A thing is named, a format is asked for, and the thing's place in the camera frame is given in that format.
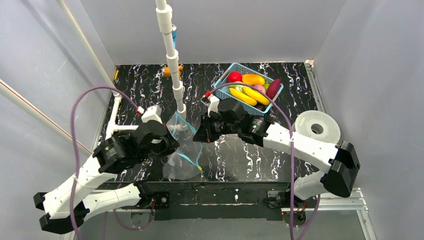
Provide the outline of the yellow toy banana front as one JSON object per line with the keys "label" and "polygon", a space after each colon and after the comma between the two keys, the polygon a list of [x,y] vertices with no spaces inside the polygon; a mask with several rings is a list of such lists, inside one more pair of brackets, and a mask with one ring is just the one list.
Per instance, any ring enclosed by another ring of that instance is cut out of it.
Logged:
{"label": "yellow toy banana front", "polygon": [[255,106],[258,103],[255,99],[253,99],[252,97],[242,93],[241,91],[237,90],[236,88],[230,87],[229,92],[234,98],[238,99],[239,101],[241,101],[241,102],[243,102],[247,105]]}

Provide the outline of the yellow toy banana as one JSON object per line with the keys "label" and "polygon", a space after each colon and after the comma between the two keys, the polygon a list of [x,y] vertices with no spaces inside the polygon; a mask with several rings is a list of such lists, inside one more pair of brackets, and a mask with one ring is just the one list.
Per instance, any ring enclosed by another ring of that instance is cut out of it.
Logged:
{"label": "yellow toy banana", "polygon": [[239,101],[241,101],[241,102],[243,102],[247,105],[255,106],[258,103],[255,99],[253,99],[252,97],[242,93],[241,91],[237,90],[236,88],[230,87],[229,92],[234,98],[238,99]]}
{"label": "yellow toy banana", "polygon": [[268,106],[271,102],[261,93],[258,92],[252,88],[247,88],[245,87],[243,89],[243,92],[248,95],[249,97],[253,98],[254,100],[256,100],[258,103],[264,105],[264,106]]}

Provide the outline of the clear zip top bag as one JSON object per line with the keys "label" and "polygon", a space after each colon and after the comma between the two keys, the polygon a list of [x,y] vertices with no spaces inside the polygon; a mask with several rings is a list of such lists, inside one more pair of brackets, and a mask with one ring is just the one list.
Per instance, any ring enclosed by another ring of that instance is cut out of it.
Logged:
{"label": "clear zip top bag", "polygon": [[169,180],[188,180],[203,172],[199,159],[203,151],[203,143],[194,142],[195,127],[183,119],[176,111],[166,123],[168,130],[179,147],[167,157],[162,168],[163,177]]}

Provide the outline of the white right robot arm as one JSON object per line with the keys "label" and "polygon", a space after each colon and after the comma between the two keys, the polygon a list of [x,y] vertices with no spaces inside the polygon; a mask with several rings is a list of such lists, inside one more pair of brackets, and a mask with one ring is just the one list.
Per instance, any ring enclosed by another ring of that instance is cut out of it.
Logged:
{"label": "white right robot arm", "polygon": [[193,141],[212,143],[228,134],[236,134],[248,144],[290,153],[318,168],[290,184],[286,196],[293,195],[294,201],[303,202],[324,193],[351,196],[361,167],[351,143],[342,141],[337,145],[290,133],[269,117],[247,113],[241,103],[230,98],[220,100],[216,111],[201,116]]}

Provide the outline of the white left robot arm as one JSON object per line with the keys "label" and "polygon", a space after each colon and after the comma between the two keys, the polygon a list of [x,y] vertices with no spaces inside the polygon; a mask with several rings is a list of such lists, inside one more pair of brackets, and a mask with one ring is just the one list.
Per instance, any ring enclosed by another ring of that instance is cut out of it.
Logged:
{"label": "white left robot arm", "polygon": [[167,126],[156,120],[113,134],[59,187],[34,195],[35,207],[45,212],[40,228],[62,235],[104,212],[129,206],[153,208],[159,197],[142,181],[102,193],[93,191],[149,157],[166,157],[179,147]]}

